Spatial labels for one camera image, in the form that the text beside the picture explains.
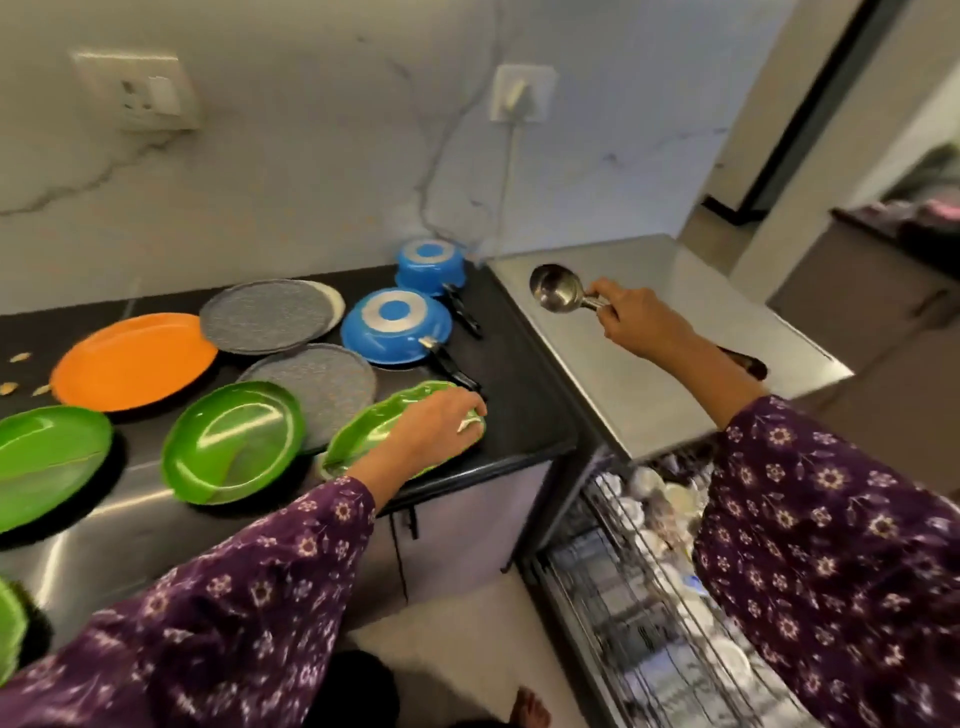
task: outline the kitchen counter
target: kitchen counter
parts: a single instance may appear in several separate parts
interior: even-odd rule
[[[384,266],[311,278],[337,288],[351,307],[371,291],[393,285],[394,270]],[[132,315],[196,313],[217,290],[145,298],[135,302]],[[559,393],[562,384],[547,365],[549,354],[529,334],[489,269],[469,271],[463,298],[486,338],[477,341],[455,323],[448,350],[483,385],[490,408],[487,433],[463,455],[407,483],[384,512],[519,471],[576,447],[575,424]],[[94,303],[0,317],[0,381],[19,383],[16,392],[0,399],[0,417],[54,404],[50,395],[31,393],[47,382],[74,343],[117,321],[127,306]],[[339,329],[323,340],[339,344]],[[21,352],[32,357],[7,363]],[[160,479],[163,439],[177,416],[191,401],[233,382],[254,361],[221,353],[183,392],[111,416],[114,447],[94,479],[40,521],[0,534],[0,573],[20,581],[32,595],[51,622],[54,646],[75,635],[92,612],[136,593],[305,490],[312,462],[306,456],[261,493],[223,506],[182,503]],[[379,399],[425,379],[442,378],[425,366],[376,371]]]
[[[726,278],[666,235],[501,258],[492,268],[533,329],[632,459],[645,459],[714,430],[706,412],[672,376],[604,338],[589,311],[540,308],[529,278],[542,263],[561,263],[585,285],[602,276],[624,287],[652,288],[716,344],[752,354],[770,368],[775,394],[794,399],[851,371],[753,303]]]

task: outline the marble wall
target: marble wall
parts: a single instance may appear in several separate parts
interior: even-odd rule
[[[7,0],[0,313],[489,251],[504,61],[560,72],[502,249],[676,233],[792,0]],[[176,52],[196,133],[106,128],[67,52]]]

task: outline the orange plate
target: orange plate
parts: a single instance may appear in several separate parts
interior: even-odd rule
[[[199,316],[152,313],[87,336],[57,364],[50,386],[64,404],[119,412],[178,392],[216,355]]]

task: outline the electrical outlet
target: electrical outlet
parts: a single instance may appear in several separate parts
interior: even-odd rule
[[[70,55],[91,104],[115,128],[200,128],[197,94],[176,55],[99,50]]]
[[[532,92],[530,108],[520,121],[539,124],[550,115],[550,102],[557,88],[560,74],[552,65],[521,65],[509,63],[498,66],[493,77],[490,120],[499,122],[516,121],[507,109],[513,101],[519,86],[528,84]]]

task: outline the hand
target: hand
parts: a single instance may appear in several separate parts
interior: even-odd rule
[[[688,320],[649,288],[630,290],[600,279],[587,293],[610,302],[597,311],[608,339],[664,369],[699,339]]]
[[[483,436],[480,423],[471,423],[460,431],[464,418],[473,409],[487,414],[487,405],[474,392],[461,387],[434,392],[404,410],[380,447],[402,460],[412,470],[412,477],[424,468],[459,455]]]

